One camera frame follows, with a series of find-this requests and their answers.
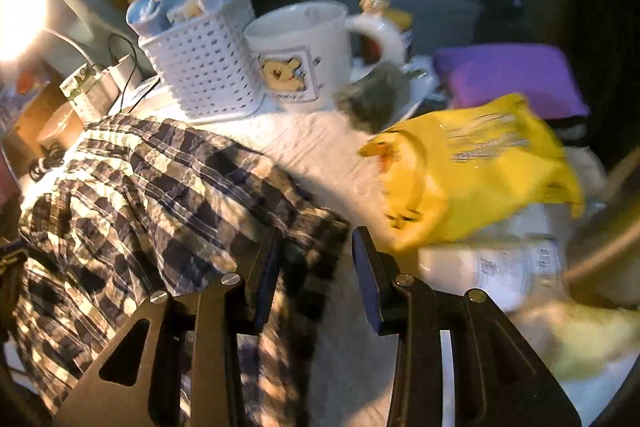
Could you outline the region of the white bear mug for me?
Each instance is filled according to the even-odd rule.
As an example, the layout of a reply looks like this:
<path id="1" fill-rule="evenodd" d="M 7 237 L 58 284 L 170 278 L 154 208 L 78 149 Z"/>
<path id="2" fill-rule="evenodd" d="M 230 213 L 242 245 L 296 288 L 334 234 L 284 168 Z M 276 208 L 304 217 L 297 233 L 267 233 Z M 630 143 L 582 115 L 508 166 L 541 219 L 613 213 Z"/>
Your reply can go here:
<path id="1" fill-rule="evenodd" d="M 361 14 L 330 0 L 290 4 L 256 18 L 244 30 L 274 103 L 291 113 L 333 105 L 352 77 L 350 36 L 361 35 Z"/>

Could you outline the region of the white bottle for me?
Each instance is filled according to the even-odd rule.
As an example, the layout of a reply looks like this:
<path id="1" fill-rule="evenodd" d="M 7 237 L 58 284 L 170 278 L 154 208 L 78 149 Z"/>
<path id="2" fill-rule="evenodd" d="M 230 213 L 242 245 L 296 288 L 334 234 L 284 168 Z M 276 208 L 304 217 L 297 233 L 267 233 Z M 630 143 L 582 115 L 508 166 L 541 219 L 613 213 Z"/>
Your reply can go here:
<path id="1" fill-rule="evenodd" d="M 558 243 L 546 236 L 455 243 L 420 249 L 422 281 L 445 293 L 485 291 L 504 312 L 520 309 L 534 291 L 560 283 L 564 262 Z"/>

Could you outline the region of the purple pouch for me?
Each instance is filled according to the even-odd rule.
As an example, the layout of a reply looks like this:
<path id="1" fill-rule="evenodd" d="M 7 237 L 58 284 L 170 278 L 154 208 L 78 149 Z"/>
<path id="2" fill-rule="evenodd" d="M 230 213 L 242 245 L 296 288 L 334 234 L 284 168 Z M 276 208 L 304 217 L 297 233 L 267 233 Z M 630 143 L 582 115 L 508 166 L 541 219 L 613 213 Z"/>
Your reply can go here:
<path id="1" fill-rule="evenodd" d="M 589 115 L 570 64 L 555 46 L 485 43 L 439 49 L 433 54 L 433 67 L 457 108 L 519 93 L 545 120 Z"/>

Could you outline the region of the white green carton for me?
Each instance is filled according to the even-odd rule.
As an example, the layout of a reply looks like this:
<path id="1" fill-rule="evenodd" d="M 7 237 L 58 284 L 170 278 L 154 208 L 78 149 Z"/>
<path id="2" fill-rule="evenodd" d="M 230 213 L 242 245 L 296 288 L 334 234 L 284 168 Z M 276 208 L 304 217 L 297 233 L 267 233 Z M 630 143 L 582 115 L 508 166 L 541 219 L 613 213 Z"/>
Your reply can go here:
<path id="1" fill-rule="evenodd" d="M 105 117 L 120 93 L 106 68 L 99 70 L 98 66 L 88 64 L 65 78 L 60 89 L 85 126 Z"/>

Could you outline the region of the tan plastic container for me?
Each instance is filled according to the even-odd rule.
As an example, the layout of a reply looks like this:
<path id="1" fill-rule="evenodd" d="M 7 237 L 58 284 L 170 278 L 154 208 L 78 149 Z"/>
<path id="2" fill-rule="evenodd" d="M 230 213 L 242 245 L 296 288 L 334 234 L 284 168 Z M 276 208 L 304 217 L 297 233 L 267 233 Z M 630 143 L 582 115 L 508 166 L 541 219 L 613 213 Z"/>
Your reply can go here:
<path id="1" fill-rule="evenodd" d="M 84 131 L 84 123 L 70 105 L 61 105 L 49 118 L 38 134 L 37 143 L 42 148 L 58 145 L 69 150 Z"/>

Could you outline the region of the white plastic basket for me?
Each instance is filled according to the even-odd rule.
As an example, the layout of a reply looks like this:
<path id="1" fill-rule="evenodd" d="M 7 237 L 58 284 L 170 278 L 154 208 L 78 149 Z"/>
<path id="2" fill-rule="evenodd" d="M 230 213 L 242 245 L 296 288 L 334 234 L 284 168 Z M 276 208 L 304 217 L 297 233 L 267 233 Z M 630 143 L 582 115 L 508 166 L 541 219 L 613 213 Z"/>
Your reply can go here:
<path id="1" fill-rule="evenodd" d="M 262 105 L 264 83 L 244 37 L 254 19 L 250 0 L 228 0 L 216 12 L 139 40 L 183 121 L 244 118 Z"/>

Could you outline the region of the plaid pants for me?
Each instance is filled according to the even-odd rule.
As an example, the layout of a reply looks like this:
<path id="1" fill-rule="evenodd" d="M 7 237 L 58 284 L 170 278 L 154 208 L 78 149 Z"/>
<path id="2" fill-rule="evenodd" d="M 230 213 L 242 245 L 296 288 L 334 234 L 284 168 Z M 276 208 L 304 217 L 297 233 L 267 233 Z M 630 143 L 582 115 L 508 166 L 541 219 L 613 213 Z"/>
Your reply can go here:
<path id="1" fill-rule="evenodd" d="M 13 312 L 18 354 L 50 413 L 154 291 L 201 291 L 277 229 L 269 321 L 241 336 L 247 421 L 303 426 L 326 294 L 349 224 L 268 156 L 171 119 L 108 117 L 25 199 L 25 262 Z"/>

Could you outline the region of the white desk lamp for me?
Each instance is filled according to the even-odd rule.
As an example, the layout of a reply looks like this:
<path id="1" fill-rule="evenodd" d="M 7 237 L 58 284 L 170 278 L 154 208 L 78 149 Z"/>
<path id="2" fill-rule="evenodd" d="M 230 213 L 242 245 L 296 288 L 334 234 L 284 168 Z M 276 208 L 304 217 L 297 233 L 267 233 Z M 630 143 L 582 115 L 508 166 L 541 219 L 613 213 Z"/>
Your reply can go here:
<path id="1" fill-rule="evenodd" d="M 89 54 L 73 39 L 47 26 L 47 0 L 1 0 L 1 62 L 20 58 L 46 32 L 75 49 L 88 64 Z"/>

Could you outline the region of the small honey jar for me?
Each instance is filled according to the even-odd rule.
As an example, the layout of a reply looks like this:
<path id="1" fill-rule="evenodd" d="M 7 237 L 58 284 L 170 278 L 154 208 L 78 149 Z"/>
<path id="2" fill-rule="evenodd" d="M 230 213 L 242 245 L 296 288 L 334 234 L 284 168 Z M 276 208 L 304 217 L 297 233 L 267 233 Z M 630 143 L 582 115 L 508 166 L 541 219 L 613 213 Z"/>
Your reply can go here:
<path id="1" fill-rule="evenodd" d="M 413 15 L 390 0 L 360 0 L 360 52 L 363 62 L 404 66 L 413 42 Z"/>

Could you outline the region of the yellow plastic bag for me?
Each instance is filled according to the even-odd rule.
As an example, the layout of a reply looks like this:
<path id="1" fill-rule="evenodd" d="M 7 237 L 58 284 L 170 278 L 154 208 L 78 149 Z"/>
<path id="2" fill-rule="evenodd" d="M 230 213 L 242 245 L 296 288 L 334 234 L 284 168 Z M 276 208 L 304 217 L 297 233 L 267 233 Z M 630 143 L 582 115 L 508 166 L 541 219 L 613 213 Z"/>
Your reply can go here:
<path id="1" fill-rule="evenodd" d="M 532 204 L 585 196 L 553 130 L 512 93 L 398 122 L 359 151 L 378 158 L 392 251 L 464 239 Z"/>

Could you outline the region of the tissue box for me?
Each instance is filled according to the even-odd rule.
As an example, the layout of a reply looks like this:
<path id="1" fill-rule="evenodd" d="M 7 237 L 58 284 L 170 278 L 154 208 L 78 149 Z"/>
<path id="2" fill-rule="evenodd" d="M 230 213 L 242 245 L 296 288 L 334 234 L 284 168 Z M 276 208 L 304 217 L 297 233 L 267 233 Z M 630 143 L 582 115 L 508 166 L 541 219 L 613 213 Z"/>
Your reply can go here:
<path id="1" fill-rule="evenodd" d="M 639 350 L 639 313 L 530 298 L 511 320 L 558 381 L 584 381 Z"/>

